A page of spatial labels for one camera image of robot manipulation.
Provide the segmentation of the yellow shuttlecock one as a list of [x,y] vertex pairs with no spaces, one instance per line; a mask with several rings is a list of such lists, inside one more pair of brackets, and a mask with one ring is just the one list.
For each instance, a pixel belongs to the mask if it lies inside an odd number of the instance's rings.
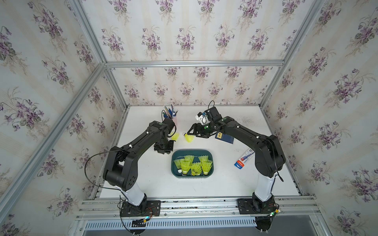
[[184,134],[184,137],[185,137],[186,142],[188,142],[188,143],[191,143],[195,138],[195,136],[189,135],[187,133]]

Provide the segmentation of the teal plastic storage box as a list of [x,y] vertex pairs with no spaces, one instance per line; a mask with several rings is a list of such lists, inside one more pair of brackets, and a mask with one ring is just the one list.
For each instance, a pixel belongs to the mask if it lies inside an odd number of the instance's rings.
[[171,173],[177,178],[207,178],[214,172],[212,154],[204,149],[180,149],[171,158]]

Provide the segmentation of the yellow shuttlecock five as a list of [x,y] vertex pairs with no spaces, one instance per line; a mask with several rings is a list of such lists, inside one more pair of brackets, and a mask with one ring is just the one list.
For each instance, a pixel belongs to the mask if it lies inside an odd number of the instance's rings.
[[171,140],[173,141],[177,141],[180,137],[180,134],[179,133],[175,133],[172,137],[171,137]]

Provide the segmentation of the yellow shuttlecock six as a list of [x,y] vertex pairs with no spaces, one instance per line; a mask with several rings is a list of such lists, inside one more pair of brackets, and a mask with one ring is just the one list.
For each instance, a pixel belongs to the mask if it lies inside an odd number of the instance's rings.
[[174,164],[175,164],[175,166],[176,166],[176,168],[177,168],[177,172],[178,172],[179,174],[181,174],[181,173],[182,173],[181,158],[179,158],[179,159],[175,159],[175,160],[174,160]]

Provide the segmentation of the yellow shuttlecock nine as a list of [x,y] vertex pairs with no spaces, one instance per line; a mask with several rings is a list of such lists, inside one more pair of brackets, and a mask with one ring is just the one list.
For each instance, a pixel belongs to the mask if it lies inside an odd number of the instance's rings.
[[181,164],[182,175],[186,176],[189,170],[191,169],[192,162],[190,160],[182,159],[180,161],[180,164]]

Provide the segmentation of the yellow shuttlecock seven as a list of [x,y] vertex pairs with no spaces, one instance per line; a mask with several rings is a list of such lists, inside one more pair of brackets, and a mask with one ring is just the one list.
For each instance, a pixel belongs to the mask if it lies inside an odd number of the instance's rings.
[[195,158],[194,155],[185,155],[184,156],[184,161],[192,163],[193,160],[194,160],[194,158]]

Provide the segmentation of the yellow shuttlecock eight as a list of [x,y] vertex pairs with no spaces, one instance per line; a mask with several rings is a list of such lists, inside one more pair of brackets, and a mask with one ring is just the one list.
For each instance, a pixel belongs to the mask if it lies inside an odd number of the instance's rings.
[[208,162],[209,161],[209,156],[203,155],[198,157],[200,162]]

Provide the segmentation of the yellow shuttlecock four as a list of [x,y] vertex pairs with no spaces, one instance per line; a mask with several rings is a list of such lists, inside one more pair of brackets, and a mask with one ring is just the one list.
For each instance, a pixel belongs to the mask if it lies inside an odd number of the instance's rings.
[[201,163],[195,162],[191,166],[191,176],[200,176],[202,173]]

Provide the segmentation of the yellow shuttlecock twelve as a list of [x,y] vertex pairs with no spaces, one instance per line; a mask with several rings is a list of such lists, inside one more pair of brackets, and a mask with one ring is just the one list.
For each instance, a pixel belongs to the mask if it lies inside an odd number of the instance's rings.
[[205,176],[209,175],[209,172],[212,169],[212,166],[213,166],[212,160],[204,160],[201,162],[201,168]]

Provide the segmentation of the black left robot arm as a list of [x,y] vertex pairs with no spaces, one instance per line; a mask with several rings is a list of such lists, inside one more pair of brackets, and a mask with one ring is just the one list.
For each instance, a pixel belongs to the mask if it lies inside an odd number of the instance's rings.
[[136,183],[139,159],[151,146],[157,153],[170,154],[174,141],[169,138],[175,128],[176,125],[171,119],[164,119],[163,122],[153,121],[133,141],[122,147],[114,146],[109,151],[103,179],[120,190],[130,205],[142,207],[147,201],[146,194]]

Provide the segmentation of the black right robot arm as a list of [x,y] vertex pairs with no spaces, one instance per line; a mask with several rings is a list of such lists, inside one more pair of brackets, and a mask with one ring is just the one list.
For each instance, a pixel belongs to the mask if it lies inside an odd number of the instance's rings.
[[252,131],[229,116],[208,124],[195,123],[187,134],[199,138],[209,138],[218,132],[229,135],[252,149],[255,153],[255,167],[259,172],[253,197],[260,202],[270,200],[273,196],[275,177],[280,175],[279,171],[282,170],[286,162],[279,139],[274,135],[266,136]]

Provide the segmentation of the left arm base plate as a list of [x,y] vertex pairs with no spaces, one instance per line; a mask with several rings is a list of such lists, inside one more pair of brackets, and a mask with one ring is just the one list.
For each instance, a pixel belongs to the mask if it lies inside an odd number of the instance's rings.
[[129,202],[122,202],[120,208],[121,217],[159,216],[161,201],[147,200],[140,206],[134,206]]

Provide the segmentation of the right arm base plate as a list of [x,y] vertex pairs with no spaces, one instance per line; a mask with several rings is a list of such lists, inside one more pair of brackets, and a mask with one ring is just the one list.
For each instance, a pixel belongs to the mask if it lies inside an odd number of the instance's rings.
[[237,200],[240,214],[262,214],[274,216],[279,212],[279,205],[275,202],[274,196],[263,202],[255,195],[252,198]]

